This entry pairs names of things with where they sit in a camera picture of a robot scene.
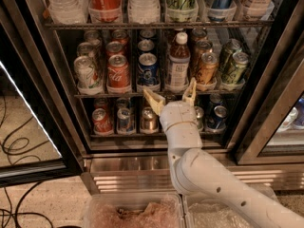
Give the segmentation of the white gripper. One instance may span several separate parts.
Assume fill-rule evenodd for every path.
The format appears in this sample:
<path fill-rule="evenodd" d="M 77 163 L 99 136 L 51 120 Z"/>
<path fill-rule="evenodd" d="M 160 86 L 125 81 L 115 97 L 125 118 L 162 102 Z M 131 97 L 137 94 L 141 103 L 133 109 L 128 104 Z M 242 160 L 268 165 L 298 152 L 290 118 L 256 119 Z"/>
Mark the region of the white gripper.
<path fill-rule="evenodd" d="M 161 126 L 165 133 L 197 132 L 196 111 L 193 107 L 197 96 L 197 81 L 192 78 L 182 95 L 182 101 L 165 105 L 165 98 L 145 88 L 142 93 L 156 115 L 160 116 Z"/>

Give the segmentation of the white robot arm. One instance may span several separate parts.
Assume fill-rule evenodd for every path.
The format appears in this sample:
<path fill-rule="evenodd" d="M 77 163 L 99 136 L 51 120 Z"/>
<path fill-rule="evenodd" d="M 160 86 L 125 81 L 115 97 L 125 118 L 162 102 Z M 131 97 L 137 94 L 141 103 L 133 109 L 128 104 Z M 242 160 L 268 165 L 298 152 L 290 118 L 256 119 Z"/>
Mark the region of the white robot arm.
<path fill-rule="evenodd" d="M 145 87 L 142 92 L 160 117 L 167 139 L 170 177 L 183 195 L 204 193 L 220 200 L 256 228 L 304 228 L 304 218 L 248 186 L 202 149 L 194 108 L 197 82 L 192 80 L 180 101 Z"/>

